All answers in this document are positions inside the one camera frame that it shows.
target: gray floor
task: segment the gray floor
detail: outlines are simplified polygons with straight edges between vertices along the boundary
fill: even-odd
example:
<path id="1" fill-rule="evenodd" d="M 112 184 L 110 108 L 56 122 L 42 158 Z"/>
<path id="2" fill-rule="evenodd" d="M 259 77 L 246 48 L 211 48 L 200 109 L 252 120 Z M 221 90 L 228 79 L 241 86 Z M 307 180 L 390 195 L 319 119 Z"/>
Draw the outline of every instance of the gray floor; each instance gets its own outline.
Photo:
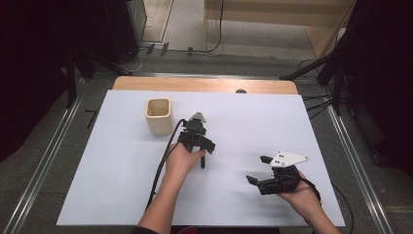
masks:
<path id="1" fill-rule="evenodd" d="M 188 57 L 181 53 L 168 53 L 161 57 L 159 52 L 150 56 L 141 55 L 141 59 L 142 68 L 135 75 L 148 72 L 220 74 L 252 76 L 253 78 L 261 76 L 261 79 L 276 79 L 278 76 L 289 74 L 297 69 L 300 62 L 300 60 L 290 59 L 239 56 Z M 56 226 L 64 196 L 92 131 L 92 128 L 87 128 L 91 122 L 92 113 L 85 112 L 85 110 L 99 110 L 106 91 L 111 89 L 117 77 L 106 68 L 97 67 L 96 69 L 94 79 L 87 82 L 78 111 L 19 233 L 130 233 L 131 231 L 130 227 Z M 297 80 L 297 89 L 303 96 L 320 94 L 319 86 L 311 78 Z M 321 101 L 321 99 L 315 99 L 306 101 L 306 104 L 312 106 Z M 0 163 L 0 227 L 2 229 L 7 225 L 20 194 L 35 172 L 64 114 L 65 102 L 66 95 L 63 95 L 39 123 L 25 145 L 17 153 Z M 342 110 L 343 121 L 348 127 L 360 160 L 386 210 L 394 232 L 411 233 L 413 210 L 410 196 L 413 194 L 413 179 L 398 169 L 377 167 L 357 122 L 348 115 L 345 106 L 342 106 Z M 347 227 L 341 227 L 340 230 L 342 233 L 350 232 L 351 209 L 355 226 L 353 233 L 378 233 L 328 112 L 322 112 L 312 120 L 312 124 L 331 181 L 345 196 L 344 198 L 338 192 L 336 193 L 347 223 Z M 282 233 L 311 233 L 311 230 L 304 227 L 282 228 Z"/>

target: sleeve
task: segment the sleeve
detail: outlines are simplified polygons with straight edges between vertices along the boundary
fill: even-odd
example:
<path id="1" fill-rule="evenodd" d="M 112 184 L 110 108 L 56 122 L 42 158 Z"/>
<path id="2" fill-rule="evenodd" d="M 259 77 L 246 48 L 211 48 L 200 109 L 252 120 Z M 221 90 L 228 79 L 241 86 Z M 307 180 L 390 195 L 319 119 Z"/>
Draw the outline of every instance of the sleeve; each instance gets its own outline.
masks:
<path id="1" fill-rule="evenodd" d="M 148 228 L 136 226 L 133 229 L 133 232 L 131 234 L 159 234 L 158 232 L 154 232 Z"/>

